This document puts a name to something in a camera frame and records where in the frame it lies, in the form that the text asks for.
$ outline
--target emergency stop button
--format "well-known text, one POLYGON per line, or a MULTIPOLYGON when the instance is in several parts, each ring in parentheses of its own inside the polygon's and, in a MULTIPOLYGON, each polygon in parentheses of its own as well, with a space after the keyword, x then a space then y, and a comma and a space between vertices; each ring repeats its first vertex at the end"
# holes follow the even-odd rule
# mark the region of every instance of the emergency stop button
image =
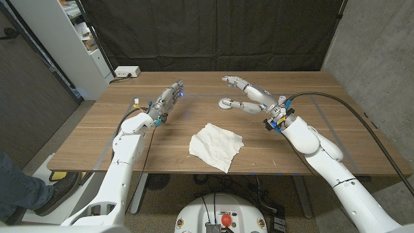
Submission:
POLYGON ((229 227, 232 224, 232 217, 228 214, 223 214, 223 216, 221 216, 221 224, 225 227, 229 227))

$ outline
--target white cloth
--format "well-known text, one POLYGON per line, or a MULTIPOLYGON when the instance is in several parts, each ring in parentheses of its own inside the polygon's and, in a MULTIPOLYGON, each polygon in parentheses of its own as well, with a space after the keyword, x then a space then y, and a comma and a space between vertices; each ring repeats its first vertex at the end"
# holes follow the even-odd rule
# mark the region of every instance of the white cloth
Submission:
POLYGON ((242 146, 241 136, 208 123, 192 136, 189 151, 206 164, 227 173, 234 155, 242 146))

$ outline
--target table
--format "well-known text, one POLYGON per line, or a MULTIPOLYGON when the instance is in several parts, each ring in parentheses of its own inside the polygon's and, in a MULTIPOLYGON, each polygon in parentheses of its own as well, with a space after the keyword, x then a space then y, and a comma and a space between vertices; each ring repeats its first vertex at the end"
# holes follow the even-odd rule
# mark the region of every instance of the table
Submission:
MULTIPOLYGON (((191 136, 212 123, 243 137, 245 146, 234 157, 229 174, 315 175, 282 135, 264 128, 266 113, 250 115, 240 109, 218 107, 218 101, 224 97, 250 101, 242 90, 229 88, 221 80, 226 75, 244 78, 276 96, 302 91, 333 94, 364 116, 345 89, 326 72, 142 72, 138 78, 113 83, 105 90, 47 164, 48 169, 106 171, 111 159, 111 139, 120 119, 133 107, 133 99, 138 97, 140 106, 146 107, 166 87, 183 79, 184 97, 169 114, 168 121, 147 134, 144 156, 138 159, 134 171, 142 171, 147 155, 144 173, 222 173, 188 152, 191 136)), ((301 96, 291 107, 296 116, 342 149, 343 163, 355 175, 396 175, 363 125, 338 102, 322 96, 301 96)), ((411 174, 409 164, 398 151, 374 125, 372 128, 402 173, 411 174)))

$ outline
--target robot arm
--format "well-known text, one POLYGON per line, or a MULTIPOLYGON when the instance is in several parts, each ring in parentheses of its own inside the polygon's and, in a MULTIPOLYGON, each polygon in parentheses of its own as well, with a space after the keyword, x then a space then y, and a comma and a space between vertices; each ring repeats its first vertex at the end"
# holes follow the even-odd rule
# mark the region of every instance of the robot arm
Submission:
POLYGON ((144 149, 146 131, 165 121, 182 97, 182 80, 168 87, 147 113, 125 120, 113 141, 114 157, 96 197, 61 225, 123 225, 126 198, 135 161, 144 149))
MULTIPOLYGON (((294 116, 294 110, 286 110, 286 97, 276 100, 269 92, 239 77, 226 76, 223 81, 229 82, 230 87, 242 89, 249 99, 260 103, 262 111, 270 114, 270 119, 264 121, 266 128, 284 134, 299 152, 305 154, 307 162, 333 188, 360 232, 389 232, 401 227, 340 162, 343 159, 341 150, 300 116, 294 116)), ((220 100, 219 105, 237 107, 228 98, 220 100)), ((246 106, 239 108, 246 111, 246 106)))

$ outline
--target black curtain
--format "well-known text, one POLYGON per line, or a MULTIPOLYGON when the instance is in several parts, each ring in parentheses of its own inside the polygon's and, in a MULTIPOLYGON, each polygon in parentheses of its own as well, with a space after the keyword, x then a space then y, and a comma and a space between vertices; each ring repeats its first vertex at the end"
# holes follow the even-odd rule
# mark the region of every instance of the black curtain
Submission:
POLYGON ((113 67, 142 71, 318 71, 341 3, 82 1, 113 67))

